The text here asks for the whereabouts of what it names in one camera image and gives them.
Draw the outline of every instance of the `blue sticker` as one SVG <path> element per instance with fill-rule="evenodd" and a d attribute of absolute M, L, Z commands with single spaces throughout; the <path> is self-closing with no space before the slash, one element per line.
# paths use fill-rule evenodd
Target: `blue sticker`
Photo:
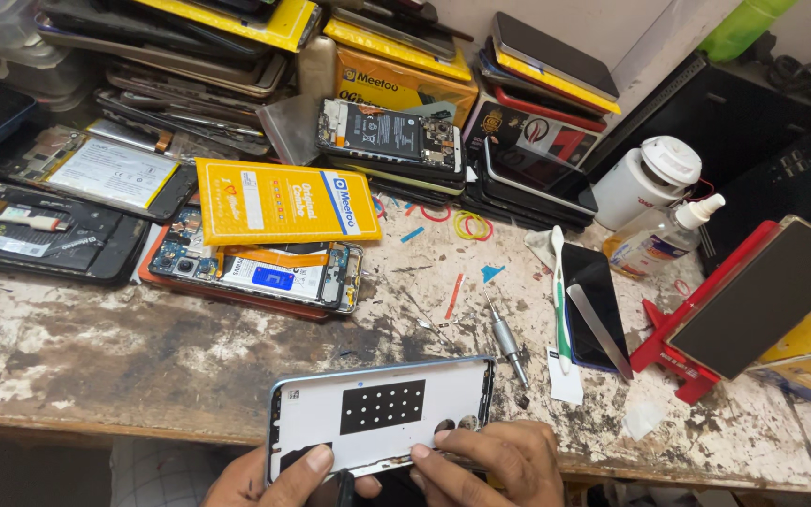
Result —
<path fill-rule="evenodd" d="M 484 283 L 489 282 L 491 278 L 497 276 L 504 269 L 505 266 L 501 268 L 495 268 L 493 266 L 484 266 L 480 268 L 480 272 L 484 273 Z"/>
<path fill-rule="evenodd" d="M 289 291 L 293 288 L 294 278 L 296 278 L 296 275 L 291 272 L 277 271 L 258 266 L 255 268 L 255 274 L 252 276 L 252 283 L 273 289 L 280 289 L 282 291 Z"/>

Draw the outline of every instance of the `blue tape piece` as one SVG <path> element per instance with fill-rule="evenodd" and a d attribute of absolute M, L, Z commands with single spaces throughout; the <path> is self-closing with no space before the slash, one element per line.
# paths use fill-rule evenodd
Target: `blue tape piece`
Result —
<path fill-rule="evenodd" d="M 490 279 L 500 274 L 500 272 L 503 271 L 504 269 L 505 266 L 501 268 L 495 268 L 493 266 L 484 266 L 480 268 L 480 272 L 484 273 L 484 283 L 489 282 Z"/>
<path fill-rule="evenodd" d="M 424 227 L 418 227 L 417 229 L 413 230 L 409 234 L 403 236 L 403 238 L 400 239 L 400 241 L 405 243 L 406 241 L 412 239 L 414 236 L 420 235 L 422 232 L 424 232 Z"/>
<path fill-rule="evenodd" d="M 289 291 L 293 288 L 293 279 L 295 277 L 296 275 L 291 272 L 277 271 L 257 266 L 255 268 L 255 274 L 252 276 L 252 283 L 264 287 L 280 289 L 282 291 Z"/>

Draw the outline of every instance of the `phone holder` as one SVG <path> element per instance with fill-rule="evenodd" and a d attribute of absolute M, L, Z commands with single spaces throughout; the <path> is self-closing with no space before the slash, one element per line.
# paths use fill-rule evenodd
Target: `phone holder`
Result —
<path fill-rule="evenodd" d="M 662 364 L 685 380 L 684 385 L 675 391 L 675 396 L 691 405 L 721 381 L 721 377 L 707 366 L 687 357 L 682 351 L 666 343 L 666 340 L 674 336 L 675 331 L 680 328 L 682 320 L 690 315 L 691 311 L 697 311 L 698 307 L 702 306 L 700 303 L 704 303 L 704 300 L 714 293 L 716 287 L 736 271 L 744 258 L 759 246 L 777 225 L 776 222 L 770 220 L 762 222 L 728 256 L 727 260 L 722 262 L 718 269 L 706 278 L 703 284 L 670 315 L 659 311 L 659 308 L 651 301 L 643 300 L 643 309 L 646 310 L 646 314 L 650 317 L 656 330 L 631 354 L 631 368 L 635 372 L 639 374 L 653 363 Z"/>

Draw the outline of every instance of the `phone battery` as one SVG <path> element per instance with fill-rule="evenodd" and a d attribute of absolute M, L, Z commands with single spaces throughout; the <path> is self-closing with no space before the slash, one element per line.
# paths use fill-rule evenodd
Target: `phone battery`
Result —
<path fill-rule="evenodd" d="M 346 147 L 374 154 L 421 160 L 420 116 L 348 104 Z"/>

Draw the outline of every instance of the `orange phone case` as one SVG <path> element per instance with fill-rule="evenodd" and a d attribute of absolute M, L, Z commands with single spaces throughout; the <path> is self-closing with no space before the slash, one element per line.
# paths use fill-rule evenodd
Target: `orange phone case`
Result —
<path fill-rule="evenodd" d="M 164 225 L 161 228 L 159 237 L 158 239 L 155 240 L 155 245 L 152 246 L 152 248 L 146 253 L 146 256 L 143 258 L 142 264 L 140 264 L 140 269 L 137 271 L 137 274 L 140 276 L 141 281 L 149 282 L 152 283 L 153 285 L 159 285 L 167 289 L 188 292 L 190 294 L 212 296 L 214 298 L 220 298 L 223 300 L 238 301 L 241 303 L 254 305 L 256 307 L 286 313 L 294 317 L 309 318 L 312 320 L 327 317 L 327 312 L 322 310 L 321 308 L 308 307 L 306 305 L 297 305 L 295 303 L 287 303 L 286 301 L 276 301 L 268 298 L 260 298 L 258 296 L 251 296 L 249 294 L 240 294 L 238 292 L 225 291 L 221 289 L 209 289 L 208 287 L 200 287 L 192 283 L 184 283 L 171 278 L 165 278 L 163 276 L 157 276 L 152 274 L 151 272 L 149 272 L 149 264 L 152 262 L 152 256 L 154 255 L 156 249 L 158 249 L 161 246 L 161 242 L 164 240 L 165 234 L 168 232 L 169 229 L 170 224 Z"/>

